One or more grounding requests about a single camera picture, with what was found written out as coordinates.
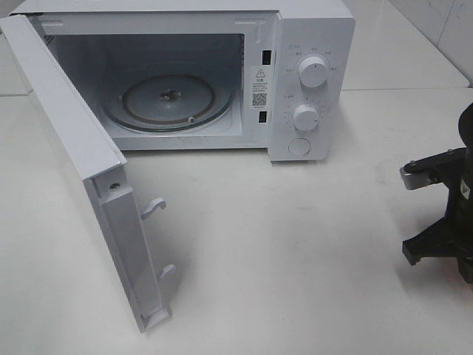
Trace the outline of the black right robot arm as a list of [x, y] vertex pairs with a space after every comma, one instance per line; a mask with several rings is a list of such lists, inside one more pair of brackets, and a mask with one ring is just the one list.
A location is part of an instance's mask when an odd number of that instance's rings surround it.
[[472, 106], [460, 115], [464, 148], [413, 160], [400, 168], [406, 189], [442, 183], [448, 190], [445, 215], [416, 236], [403, 241], [410, 265], [425, 257], [453, 257], [465, 282], [472, 283]]

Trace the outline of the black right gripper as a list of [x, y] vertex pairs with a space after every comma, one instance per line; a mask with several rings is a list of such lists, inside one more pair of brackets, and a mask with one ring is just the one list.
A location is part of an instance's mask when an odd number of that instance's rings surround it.
[[473, 283], [472, 260], [472, 162], [449, 158], [443, 163], [449, 189], [446, 225], [431, 225], [402, 242], [402, 252], [411, 266], [425, 257], [459, 257], [457, 267], [466, 283]]

